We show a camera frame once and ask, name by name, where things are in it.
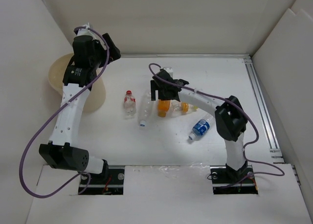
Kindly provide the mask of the clear unlabelled plastic bottle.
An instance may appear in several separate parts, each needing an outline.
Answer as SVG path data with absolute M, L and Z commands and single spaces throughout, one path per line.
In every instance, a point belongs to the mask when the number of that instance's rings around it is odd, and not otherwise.
M 147 90 L 142 98 L 139 108 L 138 122 L 140 127 L 146 127 L 147 121 L 152 114 L 154 101 L 151 99 L 151 92 Z

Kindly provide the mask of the crushed orange plastic bottle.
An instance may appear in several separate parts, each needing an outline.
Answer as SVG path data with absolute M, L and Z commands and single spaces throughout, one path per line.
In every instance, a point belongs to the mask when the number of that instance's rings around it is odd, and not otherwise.
M 159 117 L 166 117 L 171 107 L 171 100 L 158 100 L 157 115 Z

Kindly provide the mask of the yellow cap clear bottle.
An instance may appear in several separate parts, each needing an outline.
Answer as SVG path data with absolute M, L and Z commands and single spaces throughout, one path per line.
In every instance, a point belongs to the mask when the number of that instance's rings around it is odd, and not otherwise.
M 192 112 L 197 111 L 198 107 L 185 103 L 185 102 L 179 102 L 176 100 L 172 100 L 171 102 L 171 109 L 173 114 L 189 114 Z

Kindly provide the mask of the red label cola bottle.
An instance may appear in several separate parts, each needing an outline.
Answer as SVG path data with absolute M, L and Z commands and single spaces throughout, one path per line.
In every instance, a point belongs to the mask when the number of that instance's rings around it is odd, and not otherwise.
M 124 97 L 124 110 L 127 118 L 131 118 L 136 114 L 136 100 L 130 90 L 126 91 Z

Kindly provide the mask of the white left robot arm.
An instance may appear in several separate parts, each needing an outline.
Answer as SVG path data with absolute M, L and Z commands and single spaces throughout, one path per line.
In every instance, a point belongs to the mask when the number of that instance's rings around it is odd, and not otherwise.
M 96 70 L 121 57 L 108 33 L 102 35 L 109 49 L 91 35 L 76 36 L 71 57 L 63 76 L 62 110 L 47 144 L 41 144 L 39 154 L 53 169 L 92 174 L 98 183 L 109 178 L 106 160 L 92 157 L 88 150 L 78 148 L 77 139 L 85 102 L 92 90 Z

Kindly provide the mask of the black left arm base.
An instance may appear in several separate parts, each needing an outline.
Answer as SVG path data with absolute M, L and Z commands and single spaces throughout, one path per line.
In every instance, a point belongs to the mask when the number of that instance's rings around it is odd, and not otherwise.
M 81 176 L 78 193 L 79 195 L 123 195 L 124 178 L 125 166 L 109 166 L 105 179 L 91 175 L 88 186 L 86 186 L 88 178 Z

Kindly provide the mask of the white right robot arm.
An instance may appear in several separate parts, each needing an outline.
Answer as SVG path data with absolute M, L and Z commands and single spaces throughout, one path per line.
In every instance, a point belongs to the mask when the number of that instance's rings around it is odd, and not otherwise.
M 242 106 L 235 96 L 223 99 L 200 94 L 198 90 L 188 87 L 189 82 L 173 79 L 164 69 L 161 69 L 151 80 L 152 100 L 177 100 L 195 105 L 209 113 L 215 119 L 218 134 L 225 141 L 226 176 L 232 182 L 243 178 L 247 168 L 244 157 L 244 132 L 247 118 Z

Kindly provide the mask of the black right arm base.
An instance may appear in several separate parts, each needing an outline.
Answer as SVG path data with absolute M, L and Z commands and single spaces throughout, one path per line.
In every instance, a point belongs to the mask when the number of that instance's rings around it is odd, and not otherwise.
M 252 166 L 248 165 L 243 173 L 239 176 L 233 176 L 227 173 L 226 166 L 211 166 L 207 179 L 212 181 L 212 189 L 214 195 L 242 195 L 242 194 L 258 194 L 258 188 L 254 178 L 246 178 L 240 183 L 231 187 L 223 188 L 235 182 L 240 181 L 249 172 L 253 172 Z

